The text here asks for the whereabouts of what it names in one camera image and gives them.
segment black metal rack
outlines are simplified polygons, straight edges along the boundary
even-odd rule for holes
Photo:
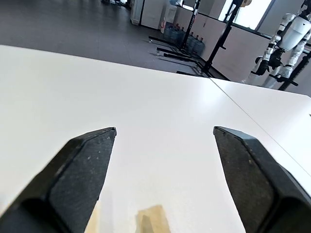
[[[192,16],[191,16],[191,19],[190,19],[190,22],[189,22],[189,25],[188,25],[188,28],[186,30],[186,34],[185,34],[185,37],[183,39],[183,42],[181,43],[181,45],[177,45],[175,43],[172,43],[170,41],[167,41],[167,40],[164,40],[164,39],[161,39],[161,38],[157,38],[157,37],[154,37],[154,36],[149,36],[149,41],[152,42],[153,40],[155,41],[159,41],[159,42],[162,42],[162,43],[165,43],[165,44],[168,44],[170,46],[175,46],[179,51],[180,53],[176,53],[176,52],[173,52],[173,51],[169,51],[167,50],[166,53],[171,53],[171,54],[174,54],[174,55],[179,55],[179,56],[187,56],[187,52],[185,51],[185,48],[186,48],[186,44],[187,44],[187,39],[189,37],[189,34],[190,34],[190,31],[191,31],[191,28],[193,26],[193,23],[194,23],[194,20],[195,20],[195,17],[196,15],[198,14],[198,9],[199,9],[199,5],[200,5],[200,2],[201,0],[196,0],[194,6],[193,6],[193,10],[192,10]],[[176,5],[177,7],[182,7],[184,9],[187,9],[185,8],[183,5]]]
[[[297,78],[298,74],[307,66],[307,64],[310,62],[311,58],[311,52],[309,52],[306,56],[302,58],[302,61],[297,65],[297,67],[293,70],[291,76],[288,80],[283,80],[283,85],[279,88],[280,91],[285,91],[289,85],[293,84],[295,86],[298,86],[297,83],[294,82],[294,80]]]

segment metal stand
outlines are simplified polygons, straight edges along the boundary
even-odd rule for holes
[[[220,36],[219,40],[217,41],[216,46],[215,46],[213,52],[211,53],[208,61],[206,62],[205,66],[204,66],[204,72],[209,72],[209,69],[211,68],[211,66],[213,64],[213,60],[214,60],[218,50],[220,48],[222,48],[224,50],[226,49],[224,47],[224,43],[227,40],[228,35],[229,35],[229,33],[230,33],[231,29],[232,29],[233,20],[234,20],[235,16],[237,15],[239,8],[242,5],[242,0],[234,0],[232,6],[233,5],[235,5],[235,8],[234,8],[234,10],[233,10],[233,12],[232,12],[232,14],[230,16],[229,21],[227,22],[227,25],[226,25],[222,35]]]
[[[302,58],[302,61],[297,65],[297,67],[293,70],[291,76],[288,80],[283,80],[284,84],[279,88],[280,91],[285,91],[289,85],[293,84],[295,86],[298,86],[297,83],[294,82],[295,78],[297,78],[298,74],[306,67],[306,65],[309,63],[311,58],[311,52],[308,53],[307,56],[304,56]]]
[[[200,5],[200,1],[201,0],[196,0],[195,4],[194,4],[194,7],[193,7],[193,11],[192,11],[192,16],[191,16],[191,20],[189,22],[189,25],[188,25],[188,28],[187,28],[187,31],[186,31],[186,34],[185,34],[185,37],[184,37],[184,40],[183,42],[181,43],[180,46],[170,42],[170,41],[167,41],[167,40],[163,40],[163,39],[160,39],[160,38],[156,38],[156,37],[153,37],[153,36],[150,36],[149,37],[149,42],[152,42],[153,40],[155,41],[159,41],[159,42],[162,42],[162,43],[166,43],[168,45],[171,45],[171,46],[175,46],[177,47],[179,50],[183,50],[186,48],[186,44],[187,44],[187,39],[189,37],[189,34],[190,34],[190,31],[191,31],[191,28],[193,26],[193,23],[194,23],[194,20],[195,20],[195,17],[196,15],[198,14],[198,9],[199,9],[199,5]]]

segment white tabletop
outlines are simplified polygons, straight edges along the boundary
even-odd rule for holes
[[[311,174],[310,97],[212,80]]]
[[[100,230],[133,233],[139,210],[162,205],[172,233],[245,232],[213,136],[258,138],[310,176],[211,80],[0,46],[0,213],[71,138],[115,126]]]

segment white humanoid robot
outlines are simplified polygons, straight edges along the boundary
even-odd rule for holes
[[[264,55],[256,59],[254,69],[242,83],[257,84],[260,76],[264,75],[267,70],[269,75],[262,87],[273,88],[276,82],[288,82],[293,67],[311,37],[311,22],[308,19],[311,14],[311,0],[304,1],[300,12],[299,16],[284,15],[278,31],[271,38]],[[282,54],[290,50],[292,50],[291,57],[286,64],[282,64]]]

